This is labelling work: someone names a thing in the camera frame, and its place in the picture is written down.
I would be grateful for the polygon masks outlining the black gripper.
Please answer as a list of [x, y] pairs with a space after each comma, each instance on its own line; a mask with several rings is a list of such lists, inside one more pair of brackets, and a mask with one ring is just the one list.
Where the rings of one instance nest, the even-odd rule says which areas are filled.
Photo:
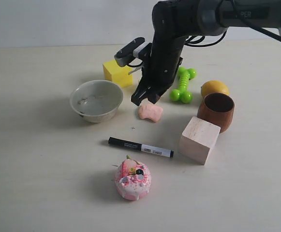
[[174, 82], [184, 37], [166, 37], [154, 34], [151, 53], [141, 82], [131, 96], [131, 102], [140, 106], [144, 99], [156, 104]]

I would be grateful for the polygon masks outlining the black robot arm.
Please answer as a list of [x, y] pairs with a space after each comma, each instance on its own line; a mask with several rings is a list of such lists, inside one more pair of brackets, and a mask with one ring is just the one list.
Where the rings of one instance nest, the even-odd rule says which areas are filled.
[[165, 0], [152, 10], [153, 41], [142, 58], [142, 78], [131, 101], [156, 103], [171, 87], [189, 36], [251, 28], [281, 42], [281, 0]]

